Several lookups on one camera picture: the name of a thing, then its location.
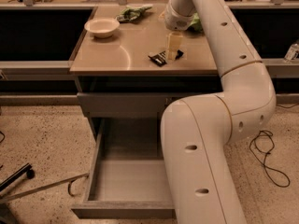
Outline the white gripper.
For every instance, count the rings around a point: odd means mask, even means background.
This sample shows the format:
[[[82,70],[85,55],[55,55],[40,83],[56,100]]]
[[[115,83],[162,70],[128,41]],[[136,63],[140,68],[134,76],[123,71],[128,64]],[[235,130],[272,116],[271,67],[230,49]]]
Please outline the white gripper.
[[[191,1],[176,2],[169,0],[164,10],[165,26],[172,31],[185,31],[190,26],[194,13],[195,8]],[[166,35],[165,50],[168,60],[175,60],[182,38],[181,32],[171,32]]]

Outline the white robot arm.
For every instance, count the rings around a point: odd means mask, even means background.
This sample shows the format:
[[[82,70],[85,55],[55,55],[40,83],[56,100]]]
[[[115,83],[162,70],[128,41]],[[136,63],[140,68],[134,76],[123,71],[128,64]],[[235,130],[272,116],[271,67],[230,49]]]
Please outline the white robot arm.
[[[222,90],[169,105],[161,120],[165,170],[178,224],[247,224],[223,147],[258,132],[276,107],[261,57],[224,0],[170,0],[165,25],[197,13]]]

